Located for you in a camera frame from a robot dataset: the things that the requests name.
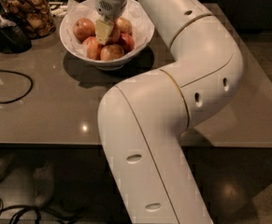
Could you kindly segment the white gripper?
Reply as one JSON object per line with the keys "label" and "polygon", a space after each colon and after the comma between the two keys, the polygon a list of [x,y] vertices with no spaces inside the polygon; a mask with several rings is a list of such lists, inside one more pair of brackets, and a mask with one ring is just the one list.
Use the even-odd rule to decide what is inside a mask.
{"label": "white gripper", "polygon": [[108,19],[100,18],[95,22],[95,37],[100,44],[106,45],[111,42],[111,34],[114,28],[113,21],[122,15],[126,5],[127,0],[95,0],[98,14]]}

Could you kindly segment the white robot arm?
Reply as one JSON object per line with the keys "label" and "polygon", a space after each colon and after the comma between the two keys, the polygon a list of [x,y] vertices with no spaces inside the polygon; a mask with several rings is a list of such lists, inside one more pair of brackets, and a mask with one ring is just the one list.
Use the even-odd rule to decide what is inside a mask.
{"label": "white robot arm", "polygon": [[[243,73],[236,41],[198,0],[137,0],[174,61],[111,88],[98,109],[107,162],[133,224],[213,224],[180,148],[183,132],[232,99]],[[126,0],[96,0],[120,16]]]}

